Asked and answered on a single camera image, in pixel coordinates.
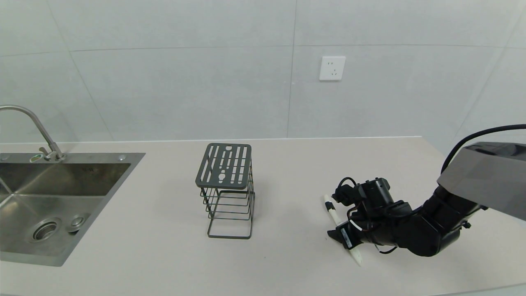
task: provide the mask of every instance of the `gray tile wall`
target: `gray tile wall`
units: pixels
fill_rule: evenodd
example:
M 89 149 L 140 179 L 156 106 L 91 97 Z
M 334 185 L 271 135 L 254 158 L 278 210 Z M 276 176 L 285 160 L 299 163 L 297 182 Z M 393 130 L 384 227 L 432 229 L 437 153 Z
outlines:
M 59 142 L 423 135 L 446 153 L 523 121 L 525 4 L 0 0 L 0 104 Z M 341 82 L 318 81 L 323 55 L 347 57 Z M 42 139 L 3 112 L 0 141 Z

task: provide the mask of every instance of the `faucet handle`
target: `faucet handle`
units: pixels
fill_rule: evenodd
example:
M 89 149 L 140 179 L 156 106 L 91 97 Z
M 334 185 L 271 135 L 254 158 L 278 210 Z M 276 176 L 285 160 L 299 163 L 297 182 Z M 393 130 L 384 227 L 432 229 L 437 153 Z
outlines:
M 51 160 L 51 158 L 55 154 L 57 154 L 56 151 L 51 151 L 51 152 L 47 153 L 47 151 L 46 151 L 46 149 L 44 147 L 40 147 L 38 150 L 44 154 L 44 159 L 47 160 L 47 161 Z

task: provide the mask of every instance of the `sticker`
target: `sticker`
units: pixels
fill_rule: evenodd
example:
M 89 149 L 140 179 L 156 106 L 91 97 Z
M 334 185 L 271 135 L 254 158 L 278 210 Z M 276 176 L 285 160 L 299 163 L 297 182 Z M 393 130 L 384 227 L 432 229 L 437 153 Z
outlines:
M 345 232 L 345 230 L 343 228 L 340 228 L 340 232 L 343 235 L 343 239 L 347 243 L 347 247 L 349 249 L 352 248 L 352 243 L 351 243 L 351 240 L 349 239 L 349 237 L 347 236 L 347 232 Z
M 35 161 L 41 159 L 42 157 L 44 157 L 43 154 L 37 154 L 37 155 L 31 157 L 31 159 L 29 160 L 29 162 L 35 162 Z

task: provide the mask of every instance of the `metal rack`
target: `metal rack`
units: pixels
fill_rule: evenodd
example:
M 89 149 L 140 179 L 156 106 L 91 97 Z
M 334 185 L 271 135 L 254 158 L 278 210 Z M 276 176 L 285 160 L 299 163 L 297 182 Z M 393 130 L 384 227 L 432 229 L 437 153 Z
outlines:
M 210 238 L 249 239 L 252 236 L 256 194 L 251 152 L 251 146 L 246 144 L 211 143 L 206 148 L 196 185 L 201 189 L 200 196 L 210 219 L 207 231 Z M 234 222 L 229 223 L 227 229 L 247 228 L 246 232 L 213 234 L 217 220 Z

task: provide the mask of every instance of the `white countertop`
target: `white countertop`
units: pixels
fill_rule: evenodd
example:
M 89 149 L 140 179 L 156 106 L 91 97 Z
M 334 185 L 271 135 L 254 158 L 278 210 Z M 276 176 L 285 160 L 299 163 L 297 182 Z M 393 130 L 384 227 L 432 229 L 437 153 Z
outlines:
M 526 229 L 480 211 L 431 258 L 359 247 L 358 267 L 328 238 L 321 201 L 345 176 L 384 177 L 415 208 L 443 156 L 419 137 L 229 141 L 252 145 L 250 240 L 210 239 L 195 177 L 210 141 L 61 144 L 65 152 L 146 152 L 62 267 L 1 262 L 2 293 L 33 295 L 431 295 L 526 281 Z M 3 152 L 36 152 L 4 144 Z M 343 216 L 345 208 L 337 210 Z

